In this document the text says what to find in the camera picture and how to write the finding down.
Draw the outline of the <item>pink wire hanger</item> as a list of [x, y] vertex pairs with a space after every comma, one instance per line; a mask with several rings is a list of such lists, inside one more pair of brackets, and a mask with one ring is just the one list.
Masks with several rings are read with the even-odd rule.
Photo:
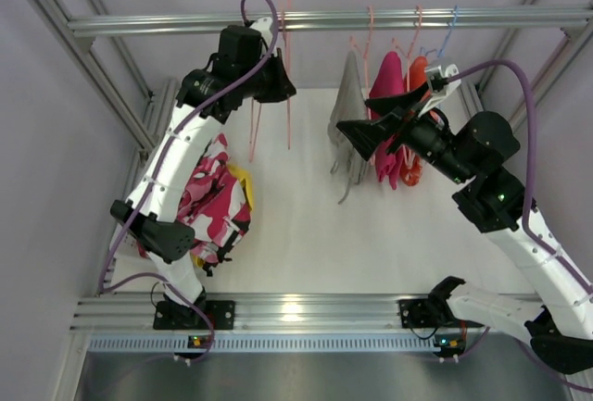
[[254, 99], [250, 103], [250, 131], [248, 140], [248, 161], [252, 162], [255, 157], [257, 140], [259, 135], [259, 125], [261, 118], [261, 104]]

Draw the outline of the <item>yellow trousers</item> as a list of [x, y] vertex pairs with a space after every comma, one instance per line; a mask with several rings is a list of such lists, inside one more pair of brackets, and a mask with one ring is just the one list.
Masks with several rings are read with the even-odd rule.
[[218, 167], [209, 184], [187, 223], [195, 231], [192, 259], [210, 277], [216, 267], [232, 260], [231, 251], [248, 233], [255, 198], [250, 174], [235, 165]]

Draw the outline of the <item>pink patterned trousers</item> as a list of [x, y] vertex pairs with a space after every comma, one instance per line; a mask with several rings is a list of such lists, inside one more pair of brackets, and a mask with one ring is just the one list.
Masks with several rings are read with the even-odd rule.
[[196, 163], [178, 205], [177, 220], [195, 231], [191, 259], [209, 277], [231, 260], [230, 252], [249, 231], [255, 205], [249, 172], [230, 158], [221, 133]]

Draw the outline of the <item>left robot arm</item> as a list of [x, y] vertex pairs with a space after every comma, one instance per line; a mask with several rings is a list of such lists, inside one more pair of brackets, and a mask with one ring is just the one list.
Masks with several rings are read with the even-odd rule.
[[246, 192], [227, 166], [223, 127], [247, 98], [275, 104], [295, 95], [277, 38], [270, 18], [221, 31], [207, 65], [184, 76], [142, 179], [111, 206], [179, 310], [205, 305], [194, 260], [217, 266], [248, 230]]

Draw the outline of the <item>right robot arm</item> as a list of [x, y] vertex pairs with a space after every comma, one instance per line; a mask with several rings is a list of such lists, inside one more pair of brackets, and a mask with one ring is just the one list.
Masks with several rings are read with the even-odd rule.
[[469, 321], [529, 345], [549, 368], [565, 375], [592, 367], [592, 290], [560, 244], [551, 241], [536, 204], [524, 214], [525, 188], [503, 166], [520, 148], [507, 120], [482, 111], [450, 129], [423, 84], [411, 93], [369, 99], [376, 119], [348, 119], [336, 128], [363, 159], [380, 146], [410, 148], [461, 185], [452, 199], [460, 213], [514, 263], [541, 301], [518, 300], [449, 276], [427, 296], [424, 311], [438, 327]]

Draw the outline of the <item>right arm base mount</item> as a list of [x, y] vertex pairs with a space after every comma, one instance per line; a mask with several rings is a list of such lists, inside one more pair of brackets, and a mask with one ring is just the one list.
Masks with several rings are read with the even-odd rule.
[[434, 329], [444, 325], [441, 307], [427, 297], [401, 299], [398, 301], [398, 308], [403, 328]]

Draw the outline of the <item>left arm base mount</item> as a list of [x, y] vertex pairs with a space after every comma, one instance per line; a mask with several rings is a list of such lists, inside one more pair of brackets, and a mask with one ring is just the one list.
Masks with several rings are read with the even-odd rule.
[[[233, 329], [235, 315], [233, 300], [207, 300], [202, 312], [215, 330]], [[208, 325], [192, 308], [165, 299], [156, 305], [153, 329], [156, 331], [208, 330]]]

